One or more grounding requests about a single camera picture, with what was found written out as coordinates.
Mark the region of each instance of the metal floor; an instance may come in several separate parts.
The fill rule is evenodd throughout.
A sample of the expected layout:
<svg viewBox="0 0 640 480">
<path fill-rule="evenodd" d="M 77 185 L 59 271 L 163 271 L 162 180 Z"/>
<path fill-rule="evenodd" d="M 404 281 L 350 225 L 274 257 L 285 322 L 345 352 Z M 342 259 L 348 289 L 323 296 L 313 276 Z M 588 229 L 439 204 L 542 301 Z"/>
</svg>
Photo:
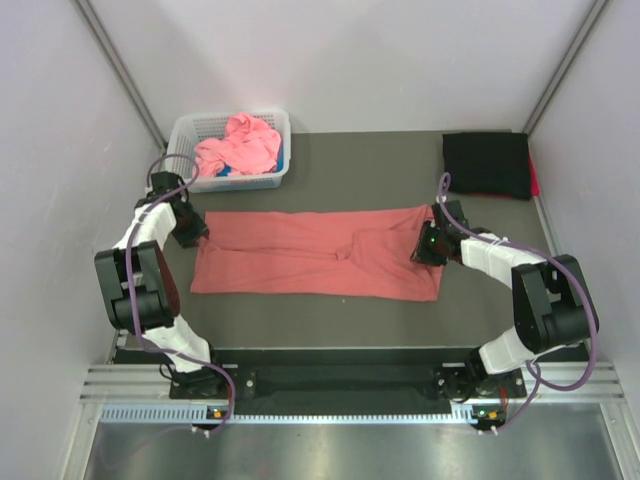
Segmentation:
<svg viewBox="0 0 640 480">
<path fill-rule="evenodd" d="M 303 134 L 280 188 L 194 194 L 199 212 L 331 212 L 431 204 L 442 173 L 436 132 Z M 547 249 L 533 201 L 467 197 L 472 226 Z M 215 347 L 475 346 L 513 325 L 511 292 L 452 264 L 440 299 L 416 303 L 327 295 L 192 295 L 195 249 L 167 242 L 182 313 Z"/>
<path fill-rule="evenodd" d="M 117 463 L 167 427 L 100 428 Z M 599 405 L 534 405 L 511 428 L 479 437 L 467 425 L 232 425 L 210 440 L 177 431 L 115 471 L 94 447 L 85 478 L 622 480 Z"/>
</svg>

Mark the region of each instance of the pink cloth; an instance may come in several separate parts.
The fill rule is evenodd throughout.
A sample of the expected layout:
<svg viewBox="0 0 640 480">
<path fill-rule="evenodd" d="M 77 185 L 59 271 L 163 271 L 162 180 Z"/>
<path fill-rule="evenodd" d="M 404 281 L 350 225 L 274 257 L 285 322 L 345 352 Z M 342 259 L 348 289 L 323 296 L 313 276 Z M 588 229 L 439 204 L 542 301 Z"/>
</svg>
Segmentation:
<svg viewBox="0 0 640 480">
<path fill-rule="evenodd" d="M 248 113 L 234 115 L 227 122 L 225 138 L 208 138 L 196 145 L 200 175 L 213 177 L 229 165 L 229 175 L 257 175 L 276 168 L 280 134 L 265 121 Z"/>
<path fill-rule="evenodd" d="M 435 301 L 442 268 L 410 260 L 429 207 L 207 212 L 193 293 L 322 293 Z"/>
</svg>

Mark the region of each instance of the black folded garment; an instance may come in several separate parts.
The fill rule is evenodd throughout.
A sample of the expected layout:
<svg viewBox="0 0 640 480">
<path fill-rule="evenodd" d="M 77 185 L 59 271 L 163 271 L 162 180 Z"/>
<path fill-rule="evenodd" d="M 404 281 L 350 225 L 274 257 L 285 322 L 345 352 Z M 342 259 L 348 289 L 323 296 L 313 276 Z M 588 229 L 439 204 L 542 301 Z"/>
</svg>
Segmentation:
<svg viewBox="0 0 640 480">
<path fill-rule="evenodd" d="M 447 133 L 442 140 L 444 169 L 451 174 L 452 192 L 531 198 L 526 134 Z"/>
</svg>

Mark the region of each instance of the white plastic basket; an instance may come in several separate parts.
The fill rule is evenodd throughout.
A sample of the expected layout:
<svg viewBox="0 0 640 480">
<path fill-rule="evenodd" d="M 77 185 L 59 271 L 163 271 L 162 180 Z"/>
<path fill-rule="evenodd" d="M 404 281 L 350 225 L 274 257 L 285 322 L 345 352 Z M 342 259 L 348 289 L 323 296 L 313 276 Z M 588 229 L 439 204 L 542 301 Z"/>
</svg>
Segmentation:
<svg viewBox="0 0 640 480">
<path fill-rule="evenodd" d="M 282 137 L 278 170 L 261 175 L 238 175 L 233 177 L 200 177 L 189 187 L 192 193 L 219 192 L 225 190 L 255 190 L 259 188 L 276 188 L 280 186 L 282 177 L 289 170 L 291 160 L 291 124 L 289 115 L 282 110 L 248 112 L 256 118 L 267 122 Z M 185 115 L 176 120 L 169 139 L 167 153 L 182 153 L 195 157 L 195 146 L 207 138 L 224 138 L 224 129 L 232 115 L 201 113 Z M 164 169 L 180 175 L 185 181 L 191 178 L 193 164 L 185 158 L 168 158 Z"/>
</svg>

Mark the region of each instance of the purple cable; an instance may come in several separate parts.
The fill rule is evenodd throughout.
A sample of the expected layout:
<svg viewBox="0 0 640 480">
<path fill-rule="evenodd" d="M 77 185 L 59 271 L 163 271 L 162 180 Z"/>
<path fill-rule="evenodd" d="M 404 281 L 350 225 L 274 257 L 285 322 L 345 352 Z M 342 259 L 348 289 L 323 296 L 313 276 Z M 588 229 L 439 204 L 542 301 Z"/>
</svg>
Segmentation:
<svg viewBox="0 0 640 480">
<path fill-rule="evenodd" d="M 172 157 L 186 158 L 187 160 L 193 162 L 194 168 L 195 168 L 195 172 L 194 172 L 193 177 L 187 183 L 185 183 L 183 185 L 180 185 L 178 188 L 175 188 L 175 189 L 171 190 L 170 192 L 165 193 L 164 195 L 162 195 L 161 197 L 156 199 L 154 202 L 149 204 L 149 206 L 147 208 L 145 208 L 144 211 L 142 212 L 142 214 L 140 215 L 140 218 L 138 219 L 138 222 L 134 225 L 133 229 L 131 230 L 131 235 L 129 235 L 129 238 L 127 239 L 127 247 L 126 247 L 126 250 L 125 250 L 125 267 L 126 267 L 126 271 L 127 271 L 127 284 L 129 285 L 129 296 L 131 298 L 131 314 L 133 316 L 133 328 L 135 330 L 136 340 L 138 341 L 138 345 L 145 352 L 149 352 L 149 353 L 165 353 L 165 354 L 178 355 L 180 358 L 183 358 L 184 360 L 188 360 L 188 361 L 190 361 L 192 363 L 196 363 L 198 365 L 202 365 L 203 367 L 210 368 L 214 372 L 217 372 L 217 373 L 219 373 L 220 375 L 222 375 L 224 377 L 224 379 L 229 384 L 229 388 L 231 390 L 231 394 L 229 396 L 229 408 L 227 409 L 227 412 L 222 417 L 222 419 L 221 419 L 220 423 L 218 424 L 218 426 L 216 428 L 214 428 L 213 430 L 211 430 L 211 433 L 218 433 L 220 430 L 222 430 L 222 428 L 229 421 L 229 419 L 231 418 L 231 415 L 233 414 L 233 406 L 234 406 L 235 400 L 236 400 L 236 386 L 235 386 L 235 383 L 233 382 L 233 379 L 231 378 L 231 376 L 225 370 L 223 370 L 222 368 L 220 368 L 217 365 L 214 365 L 213 363 L 203 362 L 202 360 L 191 358 L 188 355 L 184 355 L 184 354 L 182 354 L 180 352 L 176 352 L 174 350 L 170 350 L 170 349 L 166 349 L 166 348 L 148 348 L 146 346 L 145 342 L 143 341 L 143 337 L 142 337 L 142 328 L 140 327 L 140 313 L 138 311 L 138 303 L 137 303 L 138 298 L 137 298 L 137 294 L 136 294 L 136 289 L 135 289 L 135 287 L 133 287 L 133 285 L 134 285 L 133 262 L 132 262 L 132 258 L 131 258 L 132 257 L 132 251 L 133 251 L 133 241 L 135 240 L 136 235 L 138 234 L 138 230 L 140 230 L 140 227 L 142 226 L 142 222 L 144 221 L 146 216 L 154 208 L 156 208 L 158 205 L 163 203 L 165 200 L 168 200 L 169 198 L 173 197 L 174 195 L 184 192 L 191 185 L 193 185 L 194 182 L 196 181 L 196 179 L 198 178 L 198 175 L 200 174 L 200 166 L 195 162 L 195 160 L 193 158 L 191 158 L 191 157 L 189 157 L 187 155 L 182 155 L 180 153 L 172 153 L 172 154 L 169 154 L 169 155 L 163 155 L 158 160 L 153 162 L 151 164 L 151 166 L 149 167 L 149 170 L 147 171 L 147 186 L 149 185 L 149 180 L 151 178 L 151 171 L 153 170 L 153 167 L 155 167 L 159 163 L 163 162 L 167 158 L 172 158 Z M 131 453 L 129 453 L 123 460 L 120 460 L 117 463 L 112 464 L 112 465 L 107 465 L 106 464 L 106 462 L 104 461 L 104 452 L 102 452 L 102 450 L 101 450 L 101 459 L 103 461 L 102 463 L 103 463 L 103 465 L 105 466 L 105 468 L 107 470 L 113 470 L 113 469 L 119 468 L 124 463 L 126 463 L 129 459 L 131 459 L 135 454 L 137 454 L 140 450 L 145 448 L 151 442 L 155 441 L 158 437 L 161 437 L 165 433 L 173 432 L 173 431 L 176 431 L 176 430 L 182 430 L 182 429 L 186 429 L 186 428 L 189 428 L 189 427 L 186 427 L 186 426 L 172 426 L 172 427 L 169 427 L 166 430 L 163 430 L 163 431 L 153 435 L 149 439 L 145 440 L 140 445 L 138 445 Z"/>
<path fill-rule="evenodd" d="M 489 244 L 494 243 L 494 240 L 490 240 L 488 238 L 482 237 L 477 233 L 472 232 L 468 228 L 465 228 L 463 225 L 460 225 L 460 223 L 458 223 L 456 219 L 453 218 L 453 216 L 449 213 L 446 206 L 444 205 L 444 197 L 446 197 L 447 192 L 449 191 L 450 184 L 451 184 L 451 175 L 448 172 L 445 172 L 442 175 L 442 177 L 440 177 L 437 200 L 438 200 L 438 203 L 440 204 L 440 208 L 442 209 L 442 212 L 444 213 L 445 217 L 447 217 L 447 220 L 449 220 L 451 225 L 456 227 L 462 233 L 465 233 L 472 238 L 475 238 L 477 240 L 480 240 L 482 242 L 489 243 Z M 530 252 L 530 253 L 533 253 L 534 255 L 538 255 L 544 258 L 547 262 L 549 262 L 555 268 L 557 268 L 558 271 L 567 278 L 569 283 L 573 286 L 576 293 L 580 297 L 580 301 L 582 302 L 582 305 L 584 305 L 584 311 L 587 315 L 587 323 L 589 325 L 589 336 L 591 338 L 591 351 L 589 352 L 589 361 L 587 362 L 587 367 L 585 368 L 585 371 L 582 374 L 582 376 L 575 383 L 572 383 L 571 385 L 557 385 L 555 383 L 551 383 L 548 380 L 545 380 L 544 378 L 542 378 L 542 374 L 540 372 L 539 367 L 536 368 L 536 371 L 533 370 L 533 366 L 536 365 L 534 362 L 528 361 L 526 363 L 527 370 L 529 370 L 529 373 L 531 374 L 531 376 L 535 378 L 536 384 L 532 390 L 532 393 L 529 395 L 529 398 L 527 398 L 527 401 L 525 401 L 525 403 L 522 405 L 518 413 L 514 417 L 512 417 L 512 419 L 510 419 L 505 425 L 501 427 L 501 428 L 504 428 L 508 424 L 510 424 L 513 420 L 515 420 L 517 417 L 519 417 L 520 414 L 529 406 L 529 404 L 533 400 L 533 397 L 535 396 L 535 393 L 537 393 L 538 388 L 540 387 L 540 384 L 548 388 L 551 388 L 553 390 L 558 390 L 562 392 L 571 392 L 573 390 L 577 390 L 578 388 L 582 387 L 585 383 L 587 383 L 587 381 L 589 380 L 589 377 L 591 377 L 591 374 L 593 373 L 593 370 L 596 367 L 599 343 L 598 343 L 598 328 L 596 327 L 596 320 L 595 320 L 595 314 L 593 311 L 593 306 L 589 301 L 589 297 L 587 296 L 587 292 L 585 291 L 584 287 L 580 284 L 580 282 L 575 277 L 575 275 L 569 271 L 569 269 L 567 269 L 564 265 L 558 262 L 551 255 L 544 253 L 536 248 L 529 247 L 527 245 L 521 245 L 515 242 L 509 242 L 509 241 L 501 242 L 500 245 L 515 248 L 516 250 Z"/>
</svg>

